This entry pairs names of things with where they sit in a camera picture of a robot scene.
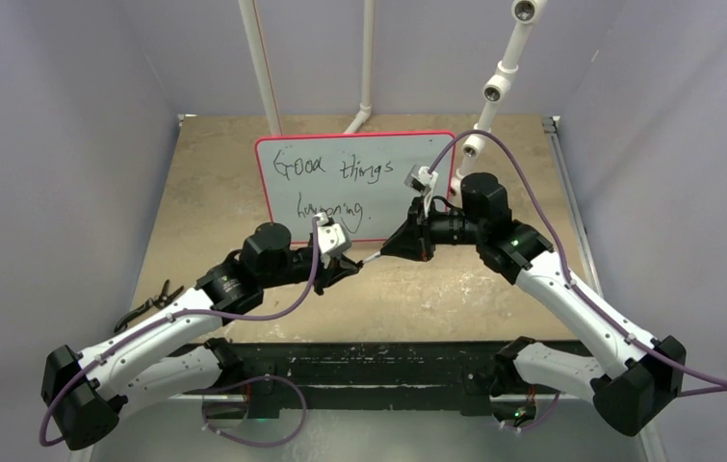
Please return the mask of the black white marker pen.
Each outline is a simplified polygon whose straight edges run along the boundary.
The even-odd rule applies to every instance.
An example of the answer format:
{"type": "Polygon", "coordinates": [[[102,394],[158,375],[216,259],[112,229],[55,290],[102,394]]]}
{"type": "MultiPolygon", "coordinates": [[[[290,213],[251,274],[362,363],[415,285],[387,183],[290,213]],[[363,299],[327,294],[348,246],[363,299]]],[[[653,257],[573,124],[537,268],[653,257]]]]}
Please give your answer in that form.
{"type": "Polygon", "coordinates": [[[374,253],[374,254],[372,254],[372,255],[370,255],[370,256],[368,256],[368,257],[366,257],[366,258],[362,259],[362,260],[360,260],[360,261],[359,261],[359,262],[357,263],[357,265],[358,265],[358,266],[359,266],[360,268],[363,268],[363,267],[364,267],[364,266],[366,266],[367,264],[370,264],[370,263],[372,263],[372,262],[373,262],[374,260],[376,260],[376,259],[378,259],[378,258],[380,258],[380,257],[381,257],[381,252],[379,252],[379,251],[378,251],[378,252],[376,252],[376,253],[374,253]]]}

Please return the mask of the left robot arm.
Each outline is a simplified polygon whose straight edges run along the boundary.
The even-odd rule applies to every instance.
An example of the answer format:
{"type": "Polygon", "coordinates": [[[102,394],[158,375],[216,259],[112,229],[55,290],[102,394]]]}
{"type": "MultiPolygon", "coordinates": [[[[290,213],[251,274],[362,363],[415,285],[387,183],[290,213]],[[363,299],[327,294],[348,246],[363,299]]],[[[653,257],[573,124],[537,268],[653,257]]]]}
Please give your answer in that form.
{"type": "Polygon", "coordinates": [[[187,342],[233,321],[274,321],[311,293],[359,272],[346,256],[343,223],[317,214],[303,247],[289,229],[259,225],[243,246],[137,326],[79,351],[62,345],[45,359],[40,396],[46,406],[39,444],[84,449],[125,416],[157,400],[194,390],[228,394],[250,384],[240,359],[220,342],[175,355],[187,342]]]}

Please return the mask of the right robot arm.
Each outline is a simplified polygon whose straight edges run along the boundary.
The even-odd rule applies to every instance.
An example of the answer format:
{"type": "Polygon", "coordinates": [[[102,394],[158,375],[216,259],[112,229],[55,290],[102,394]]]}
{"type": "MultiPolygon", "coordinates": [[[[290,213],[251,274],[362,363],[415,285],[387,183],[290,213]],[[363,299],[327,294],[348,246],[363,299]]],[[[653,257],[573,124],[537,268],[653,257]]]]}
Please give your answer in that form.
{"type": "Polygon", "coordinates": [[[544,236],[513,218],[495,175],[467,175],[461,207],[447,212],[433,205],[436,176],[426,167],[405,183],[418,196],[381,255],[427,262],[439,244],[471,245],[487,268],[541,303],[589,352],[580,356],[520,337],[496,354],[487,394],[551,388],[591,403],[626,436],[637,435],[679,395],[683,374],[672,365],[685,363],[685,347],[672,336],[657,340],[590,290],[544,236]]]}

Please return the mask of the pink-framed whiteboard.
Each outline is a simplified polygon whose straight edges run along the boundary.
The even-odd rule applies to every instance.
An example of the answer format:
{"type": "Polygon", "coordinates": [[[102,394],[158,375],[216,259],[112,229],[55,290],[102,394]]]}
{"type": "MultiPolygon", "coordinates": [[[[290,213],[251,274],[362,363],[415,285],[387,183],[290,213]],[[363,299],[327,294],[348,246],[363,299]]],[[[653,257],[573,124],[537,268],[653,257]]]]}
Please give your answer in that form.
{"type": "Polygon", "coordinates": [[[254,146],[271,220],[296,244],[325,213],[354,242],[386,240],[418,192],[405,179],[428,166],[454,137],[449,131],[262,138],[254,146]]]}

